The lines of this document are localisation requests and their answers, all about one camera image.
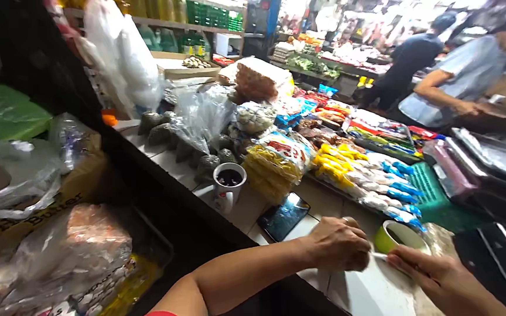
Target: dark shirt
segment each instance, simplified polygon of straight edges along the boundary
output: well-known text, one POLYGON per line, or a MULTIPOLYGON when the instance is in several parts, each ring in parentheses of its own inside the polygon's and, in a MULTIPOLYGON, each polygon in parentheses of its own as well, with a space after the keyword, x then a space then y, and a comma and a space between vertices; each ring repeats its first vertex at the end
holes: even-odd
POLYGON ((407 87, 418 70, 433 64, 443 47, 439 37, 434 34, 421 33, 409 37, 391 54, 394 64, 376 85, 407 87))

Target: dark liquid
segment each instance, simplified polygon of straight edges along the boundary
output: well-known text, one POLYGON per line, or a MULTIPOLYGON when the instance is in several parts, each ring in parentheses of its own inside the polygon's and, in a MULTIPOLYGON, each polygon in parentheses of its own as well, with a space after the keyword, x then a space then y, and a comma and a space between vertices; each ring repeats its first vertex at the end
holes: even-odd
POLYGON ((243 177, 240 175, 240 173, 232 169, 220 171, 216 179, 222 186, 226 187, 235 187, 241 183, 241 181, 243 181, 243 177))
POLYGON ((386 230, 388 231, 388 234, 390 234, 390 236, 400 245, 405 245, 403 243, 403 241, 401 241, 401 238, 399 238, 398 235, 396 235, 396 233, 394 233, 390 228, 386 228, 386 230))

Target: shopkeeper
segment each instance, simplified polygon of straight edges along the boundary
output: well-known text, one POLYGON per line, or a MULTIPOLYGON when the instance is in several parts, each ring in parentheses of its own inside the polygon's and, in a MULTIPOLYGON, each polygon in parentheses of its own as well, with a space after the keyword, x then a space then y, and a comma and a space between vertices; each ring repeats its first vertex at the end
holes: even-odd
POLYGON ((370 105, 380 98, 378 109, 387 111, 408 91, 413 75, 433 64, 435 57, 444 47, 439 35, 454 22, 456 16, 453 13, 443 13, 432 22, 428 32, 412 35, 396 47, 391 54, 394 64, 383 78, 376 81, 372 88, 364 93, 362 103, 370 105))
MULTIPOLYGON (((354 219, 324 217, 308 236, 238 250, 201 265, 177 281, 147 316, 223 314, 303 269, 362 271, 369 251, 354 219)), ((457 260, 399 246, 388 263, 412 276, 446 316, 506 316, 506 307, 457 260)))
POLYGON ((500 29, 503 31, 468 42, 448 54, 414 93, 399 103, 406 118, 395 119, 443 129, 458 115, 477 115, 480 107, 475 100, 506 71, 506 25, 500 29))

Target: green plastic bag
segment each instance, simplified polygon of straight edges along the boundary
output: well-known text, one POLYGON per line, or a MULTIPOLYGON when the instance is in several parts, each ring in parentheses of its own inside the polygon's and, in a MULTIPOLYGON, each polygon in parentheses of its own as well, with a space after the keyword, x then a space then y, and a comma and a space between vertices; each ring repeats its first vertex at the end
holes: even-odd
POLYGON ((49 128, 52 115, 29 97, 0 85, 0 140, 29 140, 49 128))

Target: green basket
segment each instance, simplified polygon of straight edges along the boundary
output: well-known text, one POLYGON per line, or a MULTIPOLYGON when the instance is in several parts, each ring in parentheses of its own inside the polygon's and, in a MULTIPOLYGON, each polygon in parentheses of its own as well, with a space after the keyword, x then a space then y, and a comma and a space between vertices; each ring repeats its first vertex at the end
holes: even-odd
POLYGON ((435 172, 426 162, 418 162, 412 167, 415 173, 409 176, 409 181, 425 194, 417 198, 417 207, 422 214, 421 222, 434 223, 458 233, 493 221, 485 215, 453 204, 444 193, 435 172))

